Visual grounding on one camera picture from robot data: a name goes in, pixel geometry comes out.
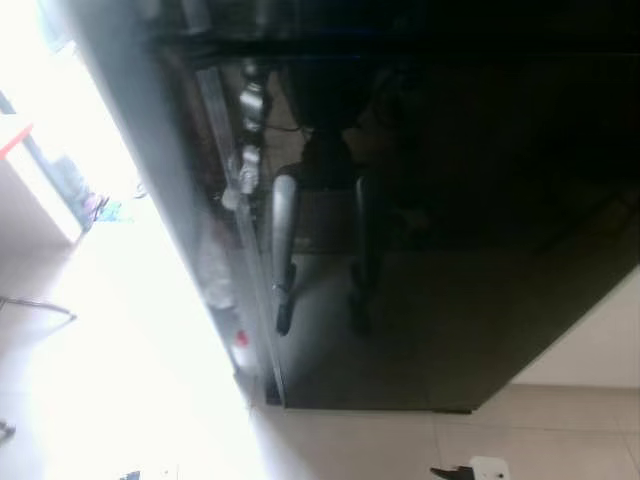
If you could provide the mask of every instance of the black refrigerator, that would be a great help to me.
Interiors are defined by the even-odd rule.
[[[472,411],[638,264],[638,2],[63,9],[269,402]]]

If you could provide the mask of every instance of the tiled floor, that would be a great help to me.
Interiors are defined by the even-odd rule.
[[[0,479],[417,480],[473,455],[515,480],[640,478],[634,391],[510,386],[471,416],[265,406],[233,382],[162,238],[98,225],[73,254],[0,268],[0,294],[79,314],[0,310],[0,417],[18,427]]]

